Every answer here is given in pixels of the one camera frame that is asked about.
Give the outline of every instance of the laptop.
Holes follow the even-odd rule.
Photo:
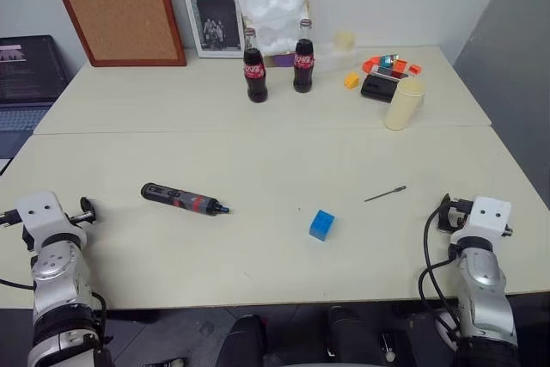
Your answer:
[[[0,38],[0,159],[17,154],[67,83],[52,36]]]

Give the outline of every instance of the coca-cola bottle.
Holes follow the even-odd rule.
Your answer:
[[[313,43],[311,42],[309,30],[311,29],[310,19],[300,20],[300,35],[296,43],[296,54],[294,55],[294,90],[296,92],[309,92],[311,90],[311,75],[313,73]]]
[[[267,99],[266,67],[256,40],[254,28],[244,30],[244,77],[248,84],[248,97],[252,102]]]

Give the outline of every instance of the red label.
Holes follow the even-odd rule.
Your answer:
[[[313,61],[313,55],[294,55],[294,67],[298,69],[312,68]]]
[[[250,79],[258,79],[259,77],[264,77],[266,70],[264,69],[264,64],[245,64],[244,65],[244,76]]]

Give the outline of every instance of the cork board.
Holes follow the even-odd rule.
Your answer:
[[[93,66],[185,65],[170,0],[63,0]]]

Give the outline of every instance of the laptop screen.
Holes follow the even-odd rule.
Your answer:
[[[66,86],[52,36],[0,38],[0,105],[53,103]]]

